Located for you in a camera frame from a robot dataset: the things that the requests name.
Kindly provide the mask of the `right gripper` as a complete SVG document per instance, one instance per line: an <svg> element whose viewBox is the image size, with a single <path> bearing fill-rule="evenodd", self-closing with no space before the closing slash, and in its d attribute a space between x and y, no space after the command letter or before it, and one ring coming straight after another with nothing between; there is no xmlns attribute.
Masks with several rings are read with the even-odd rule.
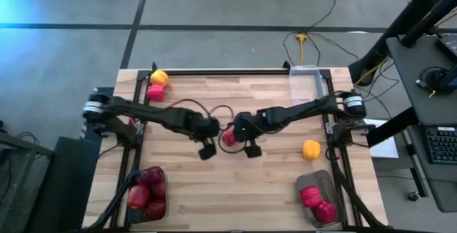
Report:
<svg viewBox="0 0 457 233"><path fill-rule="evenodd" d="M263 114L251 114L241 112L235 116L233 121L233 135L237 142L249 141L243 148L246 156L251 158L260 157L262 151L255 139L266 132L266 118Z"/></svg>

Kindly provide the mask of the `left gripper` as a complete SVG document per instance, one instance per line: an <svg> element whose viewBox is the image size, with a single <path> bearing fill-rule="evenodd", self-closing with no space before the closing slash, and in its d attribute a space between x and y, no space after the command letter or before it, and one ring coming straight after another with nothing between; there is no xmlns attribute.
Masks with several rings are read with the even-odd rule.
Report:
<svg viewBox="0 0 457 233"><path fill-rule="evenodd" d="M219 134L220 124L214 117L194 119L194 141L204 142L207 139L214 138ZM214 143L204 143L204 147L199 150L199 156L202 160L207 160L216 154Z"/></svg>

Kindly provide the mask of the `yellow bell pepper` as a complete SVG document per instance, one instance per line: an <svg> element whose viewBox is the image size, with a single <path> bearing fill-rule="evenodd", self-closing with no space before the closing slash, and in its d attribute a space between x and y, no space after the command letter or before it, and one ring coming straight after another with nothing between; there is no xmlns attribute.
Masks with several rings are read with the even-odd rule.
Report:
<svg viewBox="0 0 457 233"><path fill-rule="evenodd" d="M304 159L315 160L318 159L321 153L321 145L314 140L306 140L303 143L302 154Z"/></svg>
<svg viewBox="0 0 457 233"><path fill-rule="evenodd" d="M151 74L149 81L153 85L166 86L169 83L169 76L165 71L156 70Z"/></svg>

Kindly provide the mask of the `dark translucent plastic bin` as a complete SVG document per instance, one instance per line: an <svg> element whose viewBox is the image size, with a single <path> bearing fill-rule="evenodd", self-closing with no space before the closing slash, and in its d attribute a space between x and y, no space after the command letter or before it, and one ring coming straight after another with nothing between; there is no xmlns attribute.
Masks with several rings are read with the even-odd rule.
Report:
<svg viewBox="0 0 457 233"><path fill-rule="evenodd" d="M335 222L323 223L317 220L314 216L314 208L307 208L303 205L299 192L309 186L318 187L322 200L332 203L337 210L337 218ZM315 228L323 228L333 224L340 223L346 220L346 210L343 208L339 195L336 193L335 186L326 170L319 170L317 172L301 175L297 178L295 183L295 190L299 197L299 205L305 217L305 220L312 224Z"/></svg>
<svg viewBox="0 0 457 233"><path fill-rule="evenodd" d="M137 178L137 176L140 175L140 173L141 173L142 171L138 171L138 174L135 175L135 176L133 176L132 183L131 183L131 185L129 186L129 192L130 192L130 190L131 190L131 188L132 188L133 186L138 185L138 183L136 182L136 178ZM148 203L149 203L152 199L154 199L154 198L152 197L152 195L150 195L150 199L149 199ZM165 201L166 201L166 213L167 213L167 184L166 184L166 198L165 198ZM140 224L140 223L144 223L144 222L151 222L151 221L148 221L148 220L145 218L145 215L144 215L144 208L145 208L146 206L145 206L143 209L132 209L132 208L130 208L130 206L128 205L128 202L127 202L127 207L128 207L128 215L127 215L127 217L128 217L128 221L129 221L130 223L132 223L132 224Z"/></svg>

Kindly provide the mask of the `clear plastic bin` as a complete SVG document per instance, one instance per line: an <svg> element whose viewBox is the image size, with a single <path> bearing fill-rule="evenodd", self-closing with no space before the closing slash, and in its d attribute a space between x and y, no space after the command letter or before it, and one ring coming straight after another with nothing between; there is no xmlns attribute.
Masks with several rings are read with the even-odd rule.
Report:
<svg viewBox="0 0 457 233"><path fill-rule="evenodd" d="M293 104L303 104L325 96L322 76L317 66L292 66L288 81Z"/></svg>

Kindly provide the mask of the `white paper sheet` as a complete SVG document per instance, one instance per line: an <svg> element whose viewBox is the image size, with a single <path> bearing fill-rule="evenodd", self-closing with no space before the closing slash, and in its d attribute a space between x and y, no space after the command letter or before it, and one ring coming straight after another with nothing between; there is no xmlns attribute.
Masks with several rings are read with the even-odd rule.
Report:
<svg viewBox="0 0 457 233"><path fill-rule="evenodd" d="M372 124L375 127L379 127L386 123L386 120L380 119L364 119L365 124ZM393 137L390 137L381 143L374 145L370 148L372 158L388 158L397 159L398 151Z"/></svg>

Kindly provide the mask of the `large black case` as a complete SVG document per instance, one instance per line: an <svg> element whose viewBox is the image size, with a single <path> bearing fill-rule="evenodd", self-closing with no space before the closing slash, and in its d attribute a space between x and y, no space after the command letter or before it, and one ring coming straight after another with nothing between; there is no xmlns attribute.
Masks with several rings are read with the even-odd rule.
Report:
<svg viewBox="0 0 457 233"><path fill-rule="evenodd" d="M26 233L82 228L101 144L61 137L26 225Z"/></svg>

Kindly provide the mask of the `black desk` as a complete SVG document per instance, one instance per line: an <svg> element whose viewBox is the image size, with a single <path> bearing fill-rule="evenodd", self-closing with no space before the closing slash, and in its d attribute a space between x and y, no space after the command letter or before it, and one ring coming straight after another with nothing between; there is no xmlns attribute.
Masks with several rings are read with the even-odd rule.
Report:
<svg viewBox="0 0 457 233"><path fill-rule="evenodd" d="M450 69L453 62L436 46L435 36L424 36L411 47L404 47L397 38L386 40L404 89L416 115L406 131L427 179L436 206L441 212L457 212L457 164L432 164L426 149L426 127L453 127L457 131L457 91L449 95L429 96L417 85L430 66Z"/></svg>

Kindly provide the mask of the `black metal stand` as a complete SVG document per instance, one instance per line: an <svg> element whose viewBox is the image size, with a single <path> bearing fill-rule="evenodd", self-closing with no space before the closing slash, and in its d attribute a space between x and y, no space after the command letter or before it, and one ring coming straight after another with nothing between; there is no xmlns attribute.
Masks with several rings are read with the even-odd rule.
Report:
<svg viewBox="0 0 457 233"><path fill-rule="evenodd" d="M22 233L52 152L30 132L11 135L0 120L0 233Z"/></svg>

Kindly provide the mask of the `black tower fan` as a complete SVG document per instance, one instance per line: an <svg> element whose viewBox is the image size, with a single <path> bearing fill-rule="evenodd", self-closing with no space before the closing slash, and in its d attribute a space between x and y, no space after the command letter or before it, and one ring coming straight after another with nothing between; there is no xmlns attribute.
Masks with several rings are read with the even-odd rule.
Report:
<svg viewBox="0 0 457 233"><path fill-rule="evenodd" d="M428 15L439 0L411 0L406 8L382 34L367 54L348 66L352 82L357 85L370 84L376 70L388 57L386 40L408 33Z"/></svg>

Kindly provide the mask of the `black keyboard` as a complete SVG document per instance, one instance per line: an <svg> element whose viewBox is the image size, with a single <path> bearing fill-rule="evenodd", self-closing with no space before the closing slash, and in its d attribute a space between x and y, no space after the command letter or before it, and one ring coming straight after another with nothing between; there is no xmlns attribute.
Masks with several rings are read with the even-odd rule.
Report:
<svg viewBox="0 0 457 233"><path fill-rule="evenodd" d="M426 127L425 135L432 164L457 164L457 127Z"/></svg>

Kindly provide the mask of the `black pole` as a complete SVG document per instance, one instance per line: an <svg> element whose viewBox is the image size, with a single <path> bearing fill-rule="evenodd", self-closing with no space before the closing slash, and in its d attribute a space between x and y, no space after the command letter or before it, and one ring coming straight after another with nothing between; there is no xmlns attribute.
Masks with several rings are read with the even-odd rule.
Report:
<svg viewBox="0 0 457 233"><path fill-rule="evenodd" d="M442 20L444 16L449 14L456 7L457 0L444 0L425 19L415 25L412 30L400 40L400 43L406 47L411 46L417 39L429 32L436 23Z"/></svg>

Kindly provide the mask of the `black aluminium table frame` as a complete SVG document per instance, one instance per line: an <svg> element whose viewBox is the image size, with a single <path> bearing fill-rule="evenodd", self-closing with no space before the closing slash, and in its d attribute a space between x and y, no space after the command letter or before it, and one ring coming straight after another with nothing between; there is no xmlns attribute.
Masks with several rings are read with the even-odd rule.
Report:
<svg viewBox="0 0 457 233"><path fill-rule="evenodd" d="M167 103L197 111L212 110L222 123L231 113L293 104L288 71L280 69L171 69ZM308 162L301 156L306 139L327 140L330 116L294 122L275 135L262 136L263 154L219 152L203 161L199 144L158 124L146 126L141 151L114 151L98 173L118 172L124 179L134 164L157 165L167 176L167 215L134 224L147 232L306 231L312 229L295 192L296 178L330 170L325 157Z"/></svg>

